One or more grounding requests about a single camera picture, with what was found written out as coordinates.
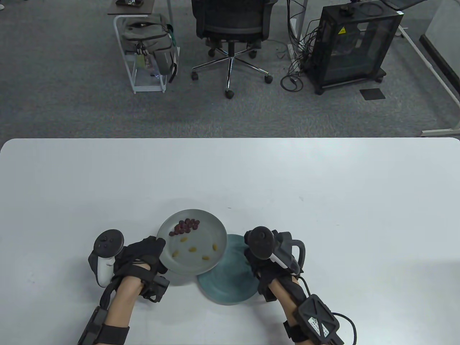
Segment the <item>person's right hand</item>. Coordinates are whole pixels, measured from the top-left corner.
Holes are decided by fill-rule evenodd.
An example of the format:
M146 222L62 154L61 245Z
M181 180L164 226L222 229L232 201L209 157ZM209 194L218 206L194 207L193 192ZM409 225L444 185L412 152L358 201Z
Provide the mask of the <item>person's right hand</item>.
M261 260L251 252L250 249L244 250L244 255L252 269L254 276L258 279L258 292L268 289L275 279L279 278L298 278L299 275L291 274L287 269L281 268L279 264L271 260Z

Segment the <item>person's left hand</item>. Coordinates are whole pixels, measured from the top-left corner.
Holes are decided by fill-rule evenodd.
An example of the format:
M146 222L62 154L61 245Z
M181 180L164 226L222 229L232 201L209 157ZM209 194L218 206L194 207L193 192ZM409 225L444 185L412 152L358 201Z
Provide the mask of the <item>person's left hand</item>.
M113 279L136 277L143 282L152 282L157 274L165 274L167 268L160 261L165 246L163 238L149 236L125 247L115 262L118 270L114 271Z

